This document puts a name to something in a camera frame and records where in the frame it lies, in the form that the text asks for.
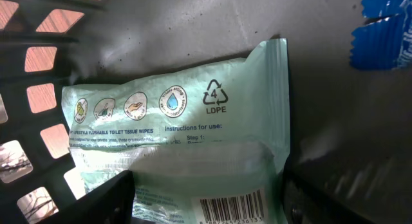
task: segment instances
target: hand icon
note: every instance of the hand icon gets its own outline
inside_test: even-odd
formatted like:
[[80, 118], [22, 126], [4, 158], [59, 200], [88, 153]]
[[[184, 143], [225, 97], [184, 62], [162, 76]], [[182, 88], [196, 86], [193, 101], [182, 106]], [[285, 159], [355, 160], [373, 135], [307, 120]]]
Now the hand icon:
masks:
[[132, 111], [136, 111], [137, 109], [139, 109], [141, 106], [143, 105], [143, 103], [141, 102], [137, 102], [135, 104], [131, 104], [127, 110], [131, 113]]

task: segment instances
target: logo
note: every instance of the logo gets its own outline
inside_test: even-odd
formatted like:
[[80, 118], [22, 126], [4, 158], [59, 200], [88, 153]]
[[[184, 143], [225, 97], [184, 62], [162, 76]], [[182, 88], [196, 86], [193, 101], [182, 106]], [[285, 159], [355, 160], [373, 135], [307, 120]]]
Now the logo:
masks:
[[160, 110], [171, 118], [179, 117], [186, 108], [187, 95], [181, 86], [172, 86], [159, 99]]
[[141, 120], [146, 116], [147, 97], [145, 93], [137, 92], [124, 103], [124, 113], [133, 120]]
[[[215, 89], [213, 89], [213, 91], [211, 91], [209, 95], [209, 91], [211, 90], [212, 84], [216, 85], [216, 87]], [[221, 84], [219, 84], [219, 82], [216, 79], [211, 80], [211, 82], [207, 86], [207, 91], [203, 94], [204, 94], [203, 103], [205, 105], [217, 104], [218, 106], [220, 106], [220, 104], [227, 103], [227, 101], [229, 100], [225, 91], [222, 89]]]
[[88, 113], [88, 101], [85, 98], [81, 98], [75, 105], [75, 121], [79, 124], [83, 123]]
[[115, 99], [103, 98], [95, 106], [95, 118], [101, 122], [109, 122], [111, 120], [111, 116], [113, 115], [113, 110], [115, 106]]

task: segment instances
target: square hole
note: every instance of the square hole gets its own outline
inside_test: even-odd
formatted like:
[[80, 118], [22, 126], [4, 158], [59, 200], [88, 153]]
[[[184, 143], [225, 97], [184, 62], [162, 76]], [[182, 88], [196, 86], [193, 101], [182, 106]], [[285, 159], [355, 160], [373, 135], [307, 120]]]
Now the square hole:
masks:
[[83, 15], [82, 12], [54, 9], [36, 29], [36, 32], [65, 33]]
[[26, 52], [25, 72], [51, 70], [56, 56], [56, 47], [30, 47]]
[[33, 170], [32, 163], [17, 140], [0, 145], [0, 179], [10, 183]]
[[27, 88], [27, 97], [33, 113], [46, 111], [57, 105], [52, 83], [30, 86]]
[[84, 180], [80, 175], [80, 171], [74, 168], [64, 174], [64, 179], [70, 187], [71, 192], [76, 199], [80, 199], [86, 195], [86, 190], [84, 189]]
[[18, 7], [18, 3], [0, 0], [0, 30], [5, 28]]
[[40, 135], [54, 159], [69, 153], [69, 136], [63, 124], [48, 127], [42, 130]]
[[21, 197], [17, 201], [17, 206], [30, 224], [38, 223], [59, 211], [44, 187]]
[[0, 94], [0, 124], [4, 124], [7, 122], [8, 116], [5, 108], [5, 104], [3, 103], [3, 99], [1, 98]]

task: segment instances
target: blue candy wrapper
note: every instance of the blue candy wrapper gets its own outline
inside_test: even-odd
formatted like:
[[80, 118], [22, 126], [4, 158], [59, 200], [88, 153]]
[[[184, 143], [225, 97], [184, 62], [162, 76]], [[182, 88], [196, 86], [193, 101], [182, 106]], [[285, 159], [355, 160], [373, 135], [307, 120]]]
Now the blue candy wrapper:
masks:
[[363, 14], [382, 18], [352, 34], [351, 65], [360, 70], [405, 68], [412, 61], [410, 0], [363, 0]]

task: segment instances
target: flushable toilet tissue wipes packet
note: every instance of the flushable toilet tissue wipes packet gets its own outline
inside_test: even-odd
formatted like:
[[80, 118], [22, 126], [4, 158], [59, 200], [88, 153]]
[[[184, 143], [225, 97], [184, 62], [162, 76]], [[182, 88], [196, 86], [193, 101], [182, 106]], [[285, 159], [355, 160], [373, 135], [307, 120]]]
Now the flushable toilet tissue wipes packet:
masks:
[[274, 187], [290, 150], [285, 39], [260, 43], [247, 59], [123, 85], [68, 86], [62, 108], [88, 191], [124, 169], [134, 172], [133, 216], [284, 220]]

